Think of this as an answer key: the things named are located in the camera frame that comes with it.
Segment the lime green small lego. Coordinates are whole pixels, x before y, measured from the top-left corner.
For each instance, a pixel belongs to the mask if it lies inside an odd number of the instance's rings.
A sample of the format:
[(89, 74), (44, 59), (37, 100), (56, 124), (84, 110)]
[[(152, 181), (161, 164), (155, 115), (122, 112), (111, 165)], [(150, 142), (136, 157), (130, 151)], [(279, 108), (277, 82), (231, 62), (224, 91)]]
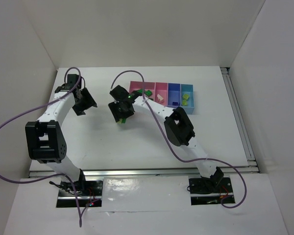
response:
[(182, 100), (182, 106), (187, 106), (188, 102), (186, 100)]

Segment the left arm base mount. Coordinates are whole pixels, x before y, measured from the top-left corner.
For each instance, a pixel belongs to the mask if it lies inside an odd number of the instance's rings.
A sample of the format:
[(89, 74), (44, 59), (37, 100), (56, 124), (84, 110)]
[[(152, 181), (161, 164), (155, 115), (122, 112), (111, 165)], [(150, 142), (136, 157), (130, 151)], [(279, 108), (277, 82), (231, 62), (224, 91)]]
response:
[[(76, 208), (75, 194), (70, 183), (49, 181), (49, 184), (59, 189), (57, 208)], [(102, 206), (103, 180), (84, 181), (83, 186), (76, 184), (75, 189), (80, 207), (86, 207), (86, 205), (90, 208)]]

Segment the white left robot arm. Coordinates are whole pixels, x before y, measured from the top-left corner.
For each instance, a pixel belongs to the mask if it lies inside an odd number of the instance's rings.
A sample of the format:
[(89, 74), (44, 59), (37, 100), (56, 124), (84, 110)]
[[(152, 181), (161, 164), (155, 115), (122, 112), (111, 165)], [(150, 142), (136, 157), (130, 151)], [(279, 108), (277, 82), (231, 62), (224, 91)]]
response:
[(97, 107), (82, 79), (79, 74), (67, 73), (64, 84), (57, 87), (45, 112), (36, 121), (25, 125), (29, 157), (60, 174), (59, 188), (79, 193), (87, 189), (85, 175), (67, 155), (68, 147), (61, 126), (70, 110), (82, 116), (89, 108)]

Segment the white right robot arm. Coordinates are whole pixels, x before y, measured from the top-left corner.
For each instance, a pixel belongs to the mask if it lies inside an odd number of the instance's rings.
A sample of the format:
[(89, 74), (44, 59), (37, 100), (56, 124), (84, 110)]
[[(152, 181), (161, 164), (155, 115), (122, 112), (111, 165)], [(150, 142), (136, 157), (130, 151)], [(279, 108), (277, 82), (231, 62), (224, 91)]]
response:
[(189, 160), (181, 159), (180, 161), (195, 163), (202, 178), (197, 193), (209, 194), (216, 190), (223, 179), (224, 173), (217, 167), (215, 162), (208, 159), (208, 154), (197, 142), (194, 126), (183, 108), (170, 108), (161, 105), (142, 96), (140, 92), (133, 91), (129, 93), (120, 85), (113, 88), (110, 95), (114, 101), (109, 103), (108, 107), (116, 122), (135, 113), (154, 117), (169, 147), (172, 145), (180, 147), (190, 158)]

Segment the lime green square lego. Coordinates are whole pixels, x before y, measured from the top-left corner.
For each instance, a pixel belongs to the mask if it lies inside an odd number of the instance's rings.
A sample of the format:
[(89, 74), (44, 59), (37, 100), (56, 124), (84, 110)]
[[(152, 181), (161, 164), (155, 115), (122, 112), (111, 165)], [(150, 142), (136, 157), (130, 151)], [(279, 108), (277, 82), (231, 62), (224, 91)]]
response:
[(183, 100), (188, 100), (190, 98), (190, 96), (188, 94), (183, 94), (182, 99)]

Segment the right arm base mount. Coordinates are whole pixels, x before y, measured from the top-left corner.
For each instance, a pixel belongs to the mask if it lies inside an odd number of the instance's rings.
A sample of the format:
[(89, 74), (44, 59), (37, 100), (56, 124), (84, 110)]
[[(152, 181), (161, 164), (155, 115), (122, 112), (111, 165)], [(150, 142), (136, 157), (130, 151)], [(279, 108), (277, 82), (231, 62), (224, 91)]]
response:
[(221, 204), (222, 199), (224, 204), (236, 203), (229, 177), (224, 177), (216, 187), (209, 185), (203, 178), (189, 178), (187, 191), (192, 206)]

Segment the lime and green lego stack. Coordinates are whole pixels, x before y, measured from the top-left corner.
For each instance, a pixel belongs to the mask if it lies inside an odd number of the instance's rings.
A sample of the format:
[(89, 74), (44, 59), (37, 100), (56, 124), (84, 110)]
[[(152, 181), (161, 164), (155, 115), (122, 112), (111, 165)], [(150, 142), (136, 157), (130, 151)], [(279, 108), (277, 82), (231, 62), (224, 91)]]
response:
[(126, 118), (121, 118), (119, 121), (117, 121), (117, 124), (125, 124), (126, 123)]

